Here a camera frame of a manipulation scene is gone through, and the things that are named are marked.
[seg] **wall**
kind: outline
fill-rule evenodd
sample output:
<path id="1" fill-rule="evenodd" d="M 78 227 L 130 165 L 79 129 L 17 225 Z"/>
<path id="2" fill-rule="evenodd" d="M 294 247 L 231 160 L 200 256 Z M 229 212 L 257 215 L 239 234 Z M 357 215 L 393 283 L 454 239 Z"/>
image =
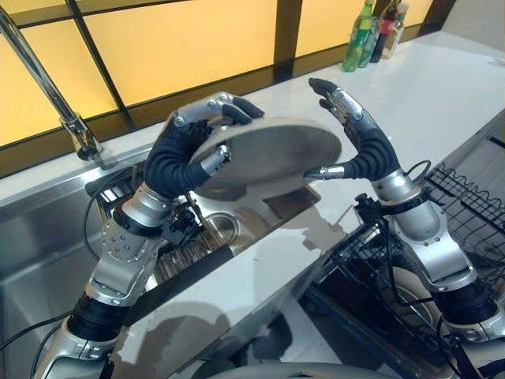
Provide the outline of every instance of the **wall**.
<path id="1" fill-rule="evenodd" d="M 458 0 L 443 30 L 505 51 L 503 0 Z"/>
<path id="2" fill-rule="evenodd" d="M 363 5 L 362 0 L 152 2 L 0 0 L 0 5 L 101 141 L 152 125 L 217 90 L 243 94 L 339 62 Z M 419 26 L 427 23 L 434 3 L 409 3 L 406 25 L 412 29 L 405 34 L 413 38 L 422 34 Z M 378 0 L 376 7 L 386 4 Z M 2 37 L 0 57 L 2 177 L 72 146 L 57 113 Z M 295 67 L 285 65 L 289 60 Z"/>

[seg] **sink drain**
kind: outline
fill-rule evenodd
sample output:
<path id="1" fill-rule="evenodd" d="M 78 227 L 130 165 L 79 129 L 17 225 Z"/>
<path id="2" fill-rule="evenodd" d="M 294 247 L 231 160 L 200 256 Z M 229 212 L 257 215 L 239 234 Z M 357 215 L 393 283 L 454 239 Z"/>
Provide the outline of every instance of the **sink drain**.
<path id="1" fill-rule="evenodd" d="M 216 212 L 205 219 L 214 228 L 213 231 L 221 243 L 230 244 L 238 236 L 238 222 L 231 214 Z"/>

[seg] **beige plate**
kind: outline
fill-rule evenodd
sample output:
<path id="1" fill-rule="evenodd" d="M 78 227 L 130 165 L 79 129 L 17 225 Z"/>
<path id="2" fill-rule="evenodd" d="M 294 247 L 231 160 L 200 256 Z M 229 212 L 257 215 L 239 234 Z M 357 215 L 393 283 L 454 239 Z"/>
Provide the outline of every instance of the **beige plate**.
<path id="1" fill-rule="evenodd" d="M 341 151 L 340 140 L 326 126 L 302 118 L 260 118 L 215 130 L 191 160 L 201 160 L 223 142 L 231 161 L 195 191 L 222 201 L 252 190 L 263 198 L 289 193 L 303 185 L 305 171 L 334 163 Z"/>

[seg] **black finger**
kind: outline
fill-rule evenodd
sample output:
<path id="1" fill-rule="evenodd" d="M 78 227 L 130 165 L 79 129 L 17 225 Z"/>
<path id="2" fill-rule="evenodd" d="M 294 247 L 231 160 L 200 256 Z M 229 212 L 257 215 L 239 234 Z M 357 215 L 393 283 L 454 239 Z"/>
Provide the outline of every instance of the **black finger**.
<path id="1" fill-rule="evenodd" d="M 338 86 L 335 83 L 326 81 L 324 79 L 316 79 L 311 77 L 309 79 L 309 85 L 312 87 L 315 93 L 322 96 L 327 96 L 328 93 L 332 93 Z"/>
<path id="2" fill-rule="evenodd" d="M 331 104 L 328 100 L 326 99 L 320 99 L 319 100 L 319 105 L 321 107 L 323 107 L 324 109 L 328 110 L 328 111 L 331 111 L 331 109 L 333 108 L 333 104 Z"/>
<path id="3" fill-rule="evenodd" d="M 232 118 L 235 122 L 238 122 L 240 125 L 249 124 L 253 120 L 244 112 L 242 112 L 240 109 L 229 104 L 223 104 L 222 113 L 224 116 Z"/>
<path id="4" fill-rule="evenodd" d="M 263 112 L 256 105 L 247 101 L 246 99 L 242 99 L 241 97 L 234 97 L 232 102 L 252 118 L 263 117 L 265 114 L 265 112 Z"/>

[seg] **sink basin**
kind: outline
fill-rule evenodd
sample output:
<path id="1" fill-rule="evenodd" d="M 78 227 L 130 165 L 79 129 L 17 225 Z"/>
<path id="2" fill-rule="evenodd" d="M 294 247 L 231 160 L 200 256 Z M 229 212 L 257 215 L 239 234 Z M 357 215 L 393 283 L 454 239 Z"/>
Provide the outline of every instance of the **sink basin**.
<path id="1" fill-rule="evenodd" d="M 146 148 L 137 151 L 124 158 L 117 170 L 136 164 L 141 171 L 147 154 Z M 1 340 L 72 309 L 82 294 L 95 267 L 81 237 L 84 209 L 89 200 L 85 186 L 102 175 L 98 168 L 83 171 L 34 189 L 2 207 Z M 124 189 L 119 192 L 127 194 Z M 277 197 L 246 196 L 224 203 L 191 195 L 205 220 L 206 233 L 211 229 L 210 233 L 220 243 L 226 243 L 234 256 L 319 200 L 308 187 Z M 104 214 L 92 207 L 88 237 L 97 252 L 100 216 Z M 159 284 L 159 278 L 151 278 L 151 287 Z M 28 376 L 36 348 L 50 329 L 51 326 L 36 329 L 2 352 L 0 364 L 6 378 Z"/>

